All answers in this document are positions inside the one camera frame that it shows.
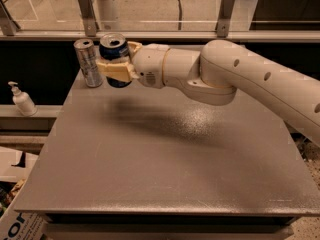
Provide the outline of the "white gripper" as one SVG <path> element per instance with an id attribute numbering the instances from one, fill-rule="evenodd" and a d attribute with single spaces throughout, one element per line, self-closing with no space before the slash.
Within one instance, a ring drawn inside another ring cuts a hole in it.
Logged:
<path id="1" fill-rule="evenodd" d="M 133 58 L 133 65 L 124 63 L 97 62 L 99 72 L 109 78 L 130 82 L 133 79 L 145 87 L 161 89 L 163 84 L 163 64 L 168 45 L 150 44 L 143 46 L 139 42 L 128 41 L 129 57 Z"/>

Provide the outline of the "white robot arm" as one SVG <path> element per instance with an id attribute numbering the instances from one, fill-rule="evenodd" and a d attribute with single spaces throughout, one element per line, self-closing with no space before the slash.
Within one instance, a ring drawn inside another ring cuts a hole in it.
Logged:
<path id="1" fill-rule="evenodd" d="M 231 103 L 241 90 L 320 145 L 320 82 L 226 40 L 200 51 L 168 45 L 102 40 L 101 74 L 120 82 L 179 89 L 209 105 Z"/>

